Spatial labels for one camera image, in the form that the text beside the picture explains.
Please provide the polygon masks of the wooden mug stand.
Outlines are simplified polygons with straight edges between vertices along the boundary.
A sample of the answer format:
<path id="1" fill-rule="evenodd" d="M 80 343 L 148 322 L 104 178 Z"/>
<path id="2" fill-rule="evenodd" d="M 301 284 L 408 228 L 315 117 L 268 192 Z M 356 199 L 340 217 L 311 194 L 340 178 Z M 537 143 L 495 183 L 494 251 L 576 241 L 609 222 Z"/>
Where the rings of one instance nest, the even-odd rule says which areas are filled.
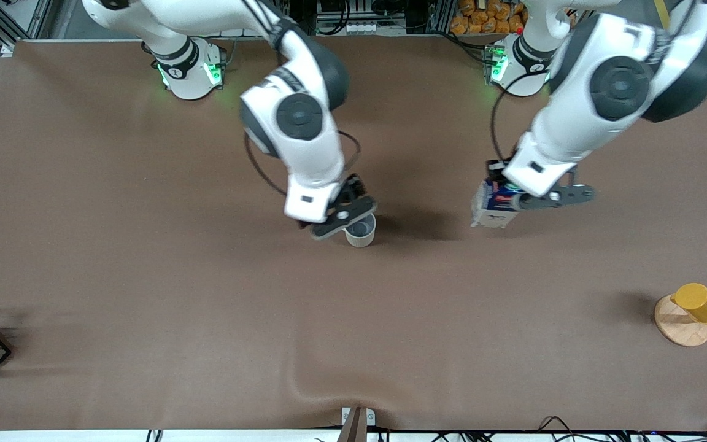
<path id="1" fill-rule="evenodd" d="M 682 347 L 698 347 L 707 342 L 707 324 L 671 301 L 671 295 L 659 299 L 654 307 L 653 321 L 659 332 L 671 343 Z"/>

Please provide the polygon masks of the yellow cup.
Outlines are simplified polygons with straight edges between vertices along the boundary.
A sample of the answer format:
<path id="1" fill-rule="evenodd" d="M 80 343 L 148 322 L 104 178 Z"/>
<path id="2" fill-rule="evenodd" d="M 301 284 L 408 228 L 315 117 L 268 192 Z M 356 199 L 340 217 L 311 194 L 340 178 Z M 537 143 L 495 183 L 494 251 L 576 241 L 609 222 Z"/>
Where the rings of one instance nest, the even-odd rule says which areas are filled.
<path id="1" fill-rule="evenodd" d="M 684 284 L 671 294 L 671 302 L 689 314 L 693 321 L 707 325 L 707 286 Z"/>

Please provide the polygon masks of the small metal bracket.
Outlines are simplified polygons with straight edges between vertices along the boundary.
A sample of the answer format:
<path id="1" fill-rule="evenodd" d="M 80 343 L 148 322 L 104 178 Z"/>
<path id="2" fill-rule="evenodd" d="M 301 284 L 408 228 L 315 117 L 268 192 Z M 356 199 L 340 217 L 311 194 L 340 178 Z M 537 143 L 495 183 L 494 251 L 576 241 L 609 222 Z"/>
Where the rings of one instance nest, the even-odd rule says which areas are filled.
<path id="1" fill-rule="evenodd" d="M 348 420 L 348 417 L 354 412 L 353 408 L 341 408 L 341 423 L 340 425 L 343 426 L 346 424 L 346 421 Z M 376 426 L 376 413 L 373 411 L 373 409 L 370 408 L 365 408 L 361 412 L 361 417 L 366 417 L 366 425 L 367 426 Z"/>

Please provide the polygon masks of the brown post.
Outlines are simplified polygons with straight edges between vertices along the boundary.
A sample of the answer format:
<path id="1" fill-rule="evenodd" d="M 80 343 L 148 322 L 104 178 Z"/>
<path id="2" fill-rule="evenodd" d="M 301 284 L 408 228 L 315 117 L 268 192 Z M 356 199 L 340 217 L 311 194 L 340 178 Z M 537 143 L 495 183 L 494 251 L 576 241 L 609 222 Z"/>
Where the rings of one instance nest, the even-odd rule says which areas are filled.
<path id="1" fill-rule="evenodd" d="M 336 442 L 367 442 L 368 409 L 349 408 Z"/>

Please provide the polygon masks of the brown table cover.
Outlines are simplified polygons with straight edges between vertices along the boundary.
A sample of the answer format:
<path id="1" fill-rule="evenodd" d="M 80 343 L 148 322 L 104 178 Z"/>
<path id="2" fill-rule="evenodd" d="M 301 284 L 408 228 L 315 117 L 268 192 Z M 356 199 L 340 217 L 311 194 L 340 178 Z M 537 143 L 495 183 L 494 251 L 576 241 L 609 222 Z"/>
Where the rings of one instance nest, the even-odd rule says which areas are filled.
<path id="1" fill-rule="evenodd" d="M 375 241 L 314 241 L 253 170 L 238 45 L 182 101 L 137 42 L 0 59 L 0 430 L 707 430 L 707 343 L 651 314 L 707 285 L 707 100 L 579 165 L 587 204 L 473 228 L 497 90 L 440 37 L 325 39 Z"/>

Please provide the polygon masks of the long white power strip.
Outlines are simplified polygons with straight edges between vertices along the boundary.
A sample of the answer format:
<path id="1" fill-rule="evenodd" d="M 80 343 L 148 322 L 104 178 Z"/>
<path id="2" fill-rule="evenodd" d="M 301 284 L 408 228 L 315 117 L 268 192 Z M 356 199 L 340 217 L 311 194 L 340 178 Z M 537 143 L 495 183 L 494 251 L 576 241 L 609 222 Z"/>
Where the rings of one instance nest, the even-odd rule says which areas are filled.
<path id="1" fill-rule="evenodd" d="M 320 36 L 404 36 L 409 28 L 401 21 L 354 20 L 340 28 L 339 23 L 320 23 L 315 33 Z"/>

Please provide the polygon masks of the aluminium frame profile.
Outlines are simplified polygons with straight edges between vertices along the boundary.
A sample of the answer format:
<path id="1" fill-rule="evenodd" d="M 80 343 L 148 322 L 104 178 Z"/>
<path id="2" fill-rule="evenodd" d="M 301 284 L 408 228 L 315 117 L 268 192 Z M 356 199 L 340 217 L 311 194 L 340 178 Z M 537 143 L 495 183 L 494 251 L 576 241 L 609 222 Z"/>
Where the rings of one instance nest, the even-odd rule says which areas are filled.
<path id="1" fill-rule="evenodd" d="M 12 52 L 19 41 L 50 36 L 61 0 L 0 0 L 0 51 Z"/>

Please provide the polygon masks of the grey cup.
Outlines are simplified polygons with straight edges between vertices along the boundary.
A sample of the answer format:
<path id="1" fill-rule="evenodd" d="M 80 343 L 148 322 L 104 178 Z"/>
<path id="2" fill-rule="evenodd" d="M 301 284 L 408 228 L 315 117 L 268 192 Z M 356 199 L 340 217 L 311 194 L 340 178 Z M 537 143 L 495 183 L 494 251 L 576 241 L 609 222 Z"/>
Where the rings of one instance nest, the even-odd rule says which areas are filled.
<path id="1" fill-rule="evenodd" d="M 345 233 L 346 241 L 348 241 L 351 246 L 355 248 L 365 248 L 373 242 L 376 228 L 376 216 L 370 213 L 345 227 L 343 232 Z"/>

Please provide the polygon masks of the blue white milk carton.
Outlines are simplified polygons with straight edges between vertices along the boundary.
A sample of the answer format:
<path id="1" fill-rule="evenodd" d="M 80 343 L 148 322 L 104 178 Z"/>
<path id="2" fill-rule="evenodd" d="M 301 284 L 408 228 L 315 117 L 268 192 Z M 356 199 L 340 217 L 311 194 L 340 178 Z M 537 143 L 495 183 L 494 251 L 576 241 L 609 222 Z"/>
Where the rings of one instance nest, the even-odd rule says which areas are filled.
<path id="1" fill-rule="evenodd" d="M 471 200 L 471 227 L 505 228 L 521 211 L 522 190 L 485 179 Z"/>

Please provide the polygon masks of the pile of orange buns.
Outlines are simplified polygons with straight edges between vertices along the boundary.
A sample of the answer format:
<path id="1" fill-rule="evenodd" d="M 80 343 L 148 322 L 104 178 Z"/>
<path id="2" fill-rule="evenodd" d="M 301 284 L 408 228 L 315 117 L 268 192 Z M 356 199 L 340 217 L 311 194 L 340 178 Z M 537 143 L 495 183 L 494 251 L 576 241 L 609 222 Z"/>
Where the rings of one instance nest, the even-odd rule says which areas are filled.
<path id="1" fill-rule="evenodd" d="M 449 32 L 520 34 L 527 21 L 527 6 L 518 0 L 457 0 Z"/>

